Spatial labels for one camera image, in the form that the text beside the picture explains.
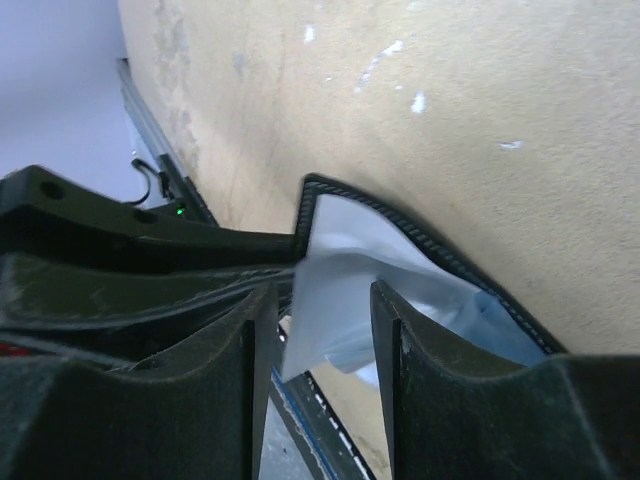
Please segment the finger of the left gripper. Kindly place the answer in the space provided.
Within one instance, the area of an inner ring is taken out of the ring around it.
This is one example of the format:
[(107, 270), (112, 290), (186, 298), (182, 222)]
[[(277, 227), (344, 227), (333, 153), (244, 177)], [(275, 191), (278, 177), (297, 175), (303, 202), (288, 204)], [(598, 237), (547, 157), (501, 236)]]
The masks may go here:
[(1, 249), (56, 260), (292, 260), (287, 234), (141, 210), (37, 165), (1, 181)]

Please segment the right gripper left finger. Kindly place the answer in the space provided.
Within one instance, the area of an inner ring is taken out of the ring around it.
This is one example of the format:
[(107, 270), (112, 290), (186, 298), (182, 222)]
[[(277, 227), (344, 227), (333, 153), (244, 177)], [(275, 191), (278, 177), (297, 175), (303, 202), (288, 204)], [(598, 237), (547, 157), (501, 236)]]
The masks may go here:
[(255, 479), (274, 287), (130, 370), (59, 356), (1, 362), (5, 479)]

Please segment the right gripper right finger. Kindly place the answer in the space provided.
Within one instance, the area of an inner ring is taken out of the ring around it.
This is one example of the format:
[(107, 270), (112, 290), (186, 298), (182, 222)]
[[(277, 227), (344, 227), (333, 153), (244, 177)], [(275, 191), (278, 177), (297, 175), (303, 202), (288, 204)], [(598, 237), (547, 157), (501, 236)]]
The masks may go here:
[(635, 479), (639, 360), (553, 355), (525, 367), (371, 287), (396, 479)]

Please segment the black card holder wallet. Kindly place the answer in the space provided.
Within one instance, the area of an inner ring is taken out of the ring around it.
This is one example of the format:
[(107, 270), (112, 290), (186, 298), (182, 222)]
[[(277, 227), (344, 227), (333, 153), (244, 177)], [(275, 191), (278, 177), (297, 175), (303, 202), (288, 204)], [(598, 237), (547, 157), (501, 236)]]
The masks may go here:
[(349, 185), (306, 177), (292, 260), (56, 260), (1, 249), (1, 326), (131, 362), (273, 284), (292, 316), (283, 375), (374, 359), (370, 293), (383, 280), (473, 345), (532, 366), (560, 344), (443, 238)]

